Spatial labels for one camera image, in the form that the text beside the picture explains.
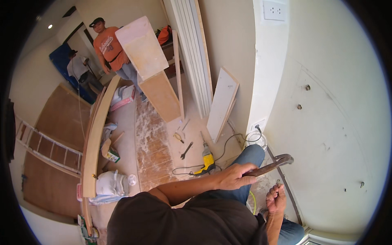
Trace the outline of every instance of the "hammer handle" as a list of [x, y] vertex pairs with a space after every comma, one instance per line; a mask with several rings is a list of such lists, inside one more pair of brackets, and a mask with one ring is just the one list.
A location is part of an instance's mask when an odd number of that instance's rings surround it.
[[283, 166], [285, 164], [292, 164], [294, 159], [289, 155], [289, 154], [283, 154], [283, 155], [279, 155], [275, 157], [276, 162], [274, 163], [270, 163], [264, 167], [261, 167], [259, 169], [256, 169], [252, 172], [247, 172], [245, 174], [243, 174], [242, 176], [260, 176], [262, 174], [268, 173], [269, 171], [272, 171], [276, 168], [278, 168], [279, 166]]

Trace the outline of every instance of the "ladder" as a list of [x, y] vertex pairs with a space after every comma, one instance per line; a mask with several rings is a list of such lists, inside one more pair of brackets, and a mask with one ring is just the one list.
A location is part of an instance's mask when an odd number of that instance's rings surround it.
[[[37, 130], [33, 126], [29, 125], [26, 121], [22, 120], [19, 116], [15, 115], [15, 118], [17, 118], [20, 121], [18, 130], [16, 131], [16, 134], [15, 134], [16, 141], [19, 142], [22, 146], [24, 146], [29, 153], [31, 153], [32, 155], [34, 155], [35, 157], [37, 157], [38, 159], [40, 159], [44, 163], [62, 171], [62, 172], [65, 172], [65, 173], [70, 174], [70, 175], [77, 177], [77, 178], [81, 178], [80, 162], [81, 162], [82, 155], [83, 155], [82, 152], [77, 151], [75, 149], [72, 149], [72, 148], [50, 138], [49, 136], [41, 133], [39, 130]], [[40, 137], [36, 149], [33, 149], [30, 146], [30, 140], [31, 140], [33, 132], [37, 133]], [[39, 149], [41, 146], [41, 141], [43, 138], [52, 143], [52, 148], [51, 148], [49, 157], [45, 156], [39, 152]], [[62, 163], [57, 162], [52, 159], [53, 149], [54, 149], [55, 145], [57, 145], [60, 148], [65, 149], [64, 159], [63, 159]], [[65, 161], [67, 159], [68, 152], [72, 152], [77, 155], [78, 165], [77, 165], [76, 169], [65, 165]]]

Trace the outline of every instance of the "power drill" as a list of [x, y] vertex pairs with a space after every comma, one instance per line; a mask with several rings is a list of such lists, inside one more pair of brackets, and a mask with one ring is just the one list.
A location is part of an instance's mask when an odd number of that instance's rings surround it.
[[194, 176], [199, 176], [199, 175], [203, 175], [206, 173], [209, 173], [211, 170], [215, 169], [215, 161], [214, 158], [212, 156], [212, 153], [210, 151], [210, 148], [208, 147], [207, 142], [205, 142], [203, 134], [201, 133], [201, 138], [203, 139], [203, 146], [204, 146], [204, 150], [203, 150], [203, 161], [204, 161], [204, 167], [202, 169], [200, 169], [199, 171], [193, 173], [192, 175]]

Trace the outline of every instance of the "orange t-shirt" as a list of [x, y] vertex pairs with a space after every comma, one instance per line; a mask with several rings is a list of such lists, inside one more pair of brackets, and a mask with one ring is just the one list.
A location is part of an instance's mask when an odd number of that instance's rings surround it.
[[[117, 27], [108, 27], [94, 39], [94, 49], [97, 54], [102, 53], [105, 60], [112, 61], [123, 49], [114, 34], [118, 30]], [[125, 63], [124, 51], [117, 58], [109, 63], [113, 71], [118, 71]]]

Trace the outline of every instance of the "wall socket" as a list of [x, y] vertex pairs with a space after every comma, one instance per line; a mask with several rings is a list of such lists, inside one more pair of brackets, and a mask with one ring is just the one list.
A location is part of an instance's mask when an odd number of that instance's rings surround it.
[[252, 124], [252, 126], [251, 126], [251, 128], [250, 128], [250, 132], [257, 131], [257, 128], [255, 128], [256, 125], [259, 125], [260, 130], [263, 131], [263, 130], [264, 130], [264, 127], [265, 127], [265, 119], [263, 119], [263, 120], [261, 120], [261, 121], [259, 121], [259, 122], [256, 122], [256, 123], [254, 123], [254, 124]]
[[271, 1], [263, 1], [263, 11], [265, 20], [286, 20], [285, 4]]

